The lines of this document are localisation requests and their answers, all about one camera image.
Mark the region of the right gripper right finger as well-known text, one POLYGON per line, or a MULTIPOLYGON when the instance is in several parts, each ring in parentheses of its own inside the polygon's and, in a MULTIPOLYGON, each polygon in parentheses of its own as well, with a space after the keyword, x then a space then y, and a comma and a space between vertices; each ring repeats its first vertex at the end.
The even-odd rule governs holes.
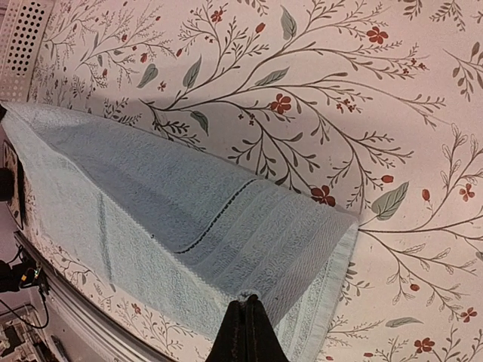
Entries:
POLYGON ((256 295, 245 305, 246 361, 288 362, 262 302, 256 295))

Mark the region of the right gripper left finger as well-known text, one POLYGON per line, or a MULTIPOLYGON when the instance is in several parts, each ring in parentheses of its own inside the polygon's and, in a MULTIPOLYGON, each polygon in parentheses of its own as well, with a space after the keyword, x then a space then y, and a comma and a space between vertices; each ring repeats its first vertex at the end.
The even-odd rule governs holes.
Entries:
POLYGON ((246 361, 245 312, 239 301, 229 303, 206 362, 246 361))

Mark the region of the light blue towel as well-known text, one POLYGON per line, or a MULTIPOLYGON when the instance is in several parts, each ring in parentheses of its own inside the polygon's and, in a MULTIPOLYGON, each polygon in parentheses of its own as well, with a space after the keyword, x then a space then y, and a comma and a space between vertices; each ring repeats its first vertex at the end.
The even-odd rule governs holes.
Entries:
POLYGON ((96 115, 1 109, 42 234, 208 338, 231 301, 256 295, 288 359, 317 358, 354 250, 354 216, 96 115))

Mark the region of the white perforated plastic basket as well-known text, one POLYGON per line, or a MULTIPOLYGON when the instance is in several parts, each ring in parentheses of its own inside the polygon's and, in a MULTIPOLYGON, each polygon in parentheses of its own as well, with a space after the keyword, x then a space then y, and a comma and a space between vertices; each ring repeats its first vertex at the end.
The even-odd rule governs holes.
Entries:
POLYGON ((1 100, 26 102, 48 19, 49 0, 1 2, 1 100))

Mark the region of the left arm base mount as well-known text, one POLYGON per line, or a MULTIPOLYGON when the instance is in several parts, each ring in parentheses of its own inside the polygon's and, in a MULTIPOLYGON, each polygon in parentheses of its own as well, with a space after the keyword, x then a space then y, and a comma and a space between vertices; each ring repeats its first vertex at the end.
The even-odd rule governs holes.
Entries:
POLYGON ((10 261, 1 261, 1 294, 19 293, 22 290, 36 288, 41 298, 42 307, 45 312, 45 322, 35 325, 27 319, 21 317, 16 310, 1 299, 1 306, 6 309, 6 313, 15 316, 19 321, 34 330, 44 330, 49 322, 50 315, 47 307, 47 296, 50 287, 46 274, 40 262, 35 261, 26 251, 25 247, 17 245, 17 252, 10 261))

